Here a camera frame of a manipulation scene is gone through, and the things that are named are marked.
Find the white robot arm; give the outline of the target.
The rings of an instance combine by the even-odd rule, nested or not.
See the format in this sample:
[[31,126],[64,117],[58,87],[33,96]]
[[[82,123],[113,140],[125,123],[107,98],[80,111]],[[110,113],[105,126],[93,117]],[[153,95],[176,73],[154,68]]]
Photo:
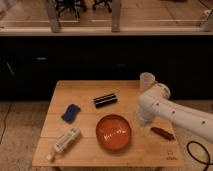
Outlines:
[[142,124],[150,124],[156,116],[170,120],[213,143],[213,115],[171,102],[169,88],[157,83],[138,98],[138,115]]

